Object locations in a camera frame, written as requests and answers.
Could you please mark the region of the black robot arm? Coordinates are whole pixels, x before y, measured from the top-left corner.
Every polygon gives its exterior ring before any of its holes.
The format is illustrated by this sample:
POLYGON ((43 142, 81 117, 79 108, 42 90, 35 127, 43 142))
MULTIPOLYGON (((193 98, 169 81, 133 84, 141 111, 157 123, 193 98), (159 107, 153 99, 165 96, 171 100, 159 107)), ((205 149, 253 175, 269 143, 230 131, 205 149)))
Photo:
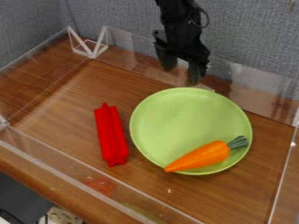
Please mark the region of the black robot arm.
POLYGON ((161 8, 162 30, 154 30, 154 47, 166 71, 175 69, 178 59, 189 62, 193 85, 206 76, 212 51, 202 43, 202 29, 210 16, 196 0, 155 0, 161 8))

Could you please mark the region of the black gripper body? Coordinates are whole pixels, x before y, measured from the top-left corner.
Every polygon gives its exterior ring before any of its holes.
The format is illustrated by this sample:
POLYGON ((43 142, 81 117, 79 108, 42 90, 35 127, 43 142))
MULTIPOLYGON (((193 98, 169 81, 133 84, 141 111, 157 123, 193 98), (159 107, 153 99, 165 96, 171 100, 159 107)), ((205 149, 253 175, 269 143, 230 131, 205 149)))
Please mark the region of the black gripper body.
POLYGON ((185 35, 174 34, 171 37, 167 37, 166 30, 154 30, 154 48, 155 46, 163 46, 167 48, 178 59, 186 61, 210 61, 212 51, 202 43, 198 35, 189 37, 185 35))

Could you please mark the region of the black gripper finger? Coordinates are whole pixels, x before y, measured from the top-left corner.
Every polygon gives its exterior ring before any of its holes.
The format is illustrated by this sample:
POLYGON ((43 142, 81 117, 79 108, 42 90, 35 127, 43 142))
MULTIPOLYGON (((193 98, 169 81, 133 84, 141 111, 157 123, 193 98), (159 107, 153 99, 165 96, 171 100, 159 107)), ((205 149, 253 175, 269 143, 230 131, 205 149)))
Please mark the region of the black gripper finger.
POLYGON ((197 85, 201 79, 206 76, 210 62, 192 60, 189 62, 189 81, 193 85, 197 85))
POLYGON ((178 57, 161 45, 155 46, 155 50, 163 69, 171 71, 178 65, 178 57))

